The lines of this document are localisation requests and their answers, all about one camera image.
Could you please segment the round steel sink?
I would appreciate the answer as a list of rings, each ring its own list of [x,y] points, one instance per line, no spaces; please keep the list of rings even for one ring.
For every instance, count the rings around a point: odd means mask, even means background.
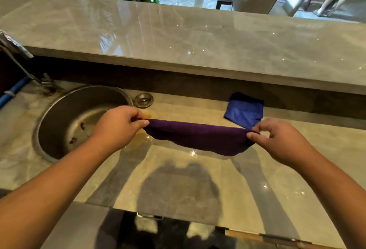
[[[53,101],[39,117],[32,135],[35,153],[56,163],[83,144],[109,109],[133,106],[132,98],[118,87],[84,85]]]

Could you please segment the chrome faucet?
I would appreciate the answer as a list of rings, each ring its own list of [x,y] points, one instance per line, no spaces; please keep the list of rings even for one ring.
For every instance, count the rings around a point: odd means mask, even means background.
[[[8,58],[11,59],[12,62],[14,62],[36,85],[44,89],[44,96],[49,97],[59,90],[64,90],[62,87],[57,85],[46,73],[44,73],[43,76],[35,76],[26,64],[26,61],[30,63],[31,60],[34,60],[34,55],[1,29],[0,50],[4,52]]]

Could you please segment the purple cloth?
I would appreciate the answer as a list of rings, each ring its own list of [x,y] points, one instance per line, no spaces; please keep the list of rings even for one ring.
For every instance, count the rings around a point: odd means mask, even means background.
[[[246,128],[214,126],[190,122],[148,119],[144,131],[157,140],[171,141],[176,145],[195,150],[210,151],[226,157],[245,152],[254,142],[247,134],[256,131]]]

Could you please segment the blue folded cloth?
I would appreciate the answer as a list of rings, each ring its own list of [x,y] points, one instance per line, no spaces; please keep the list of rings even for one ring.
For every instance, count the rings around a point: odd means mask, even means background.
[[[249,97],[240,92],[229,98],[224,118],[251,130],[263,118],[264,101]]]

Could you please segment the person's left forearm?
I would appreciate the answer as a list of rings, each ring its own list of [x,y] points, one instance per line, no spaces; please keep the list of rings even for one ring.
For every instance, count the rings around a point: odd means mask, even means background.
[[[76,195],[117,149],[93,137],[0,199],[0,249],[40,249]]]

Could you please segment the person's right forearm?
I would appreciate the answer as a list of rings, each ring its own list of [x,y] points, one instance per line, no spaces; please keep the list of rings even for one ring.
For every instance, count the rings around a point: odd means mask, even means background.
[[[366,249],[366,190],[319,153],[294,169],[311,187],[346,249]]]

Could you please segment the person's right hand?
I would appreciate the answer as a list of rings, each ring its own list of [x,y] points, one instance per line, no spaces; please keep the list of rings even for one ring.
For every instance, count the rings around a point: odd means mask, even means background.
[[[315,162],[319,152],[289,123],[267,118],[254,126],[253,132],[268,138],[267,146],[261,146],[277,162],[295,170]]]

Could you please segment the person's left hand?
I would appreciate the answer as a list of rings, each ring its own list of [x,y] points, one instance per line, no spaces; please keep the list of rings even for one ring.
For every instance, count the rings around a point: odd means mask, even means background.
[[[134,120],[147,120],[144,114],[131,106],[119,106],[109,109],[97,122],[90,141],[109,155],[124,148],[137,132],[128,130]]]

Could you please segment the round steel sink plug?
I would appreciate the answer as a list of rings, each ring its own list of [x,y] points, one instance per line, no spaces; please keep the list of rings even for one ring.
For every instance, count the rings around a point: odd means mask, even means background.
[[[154,98],[150,93],[140,93],[134,98],[134,105],[137,108],[148,108],[154,103]]]

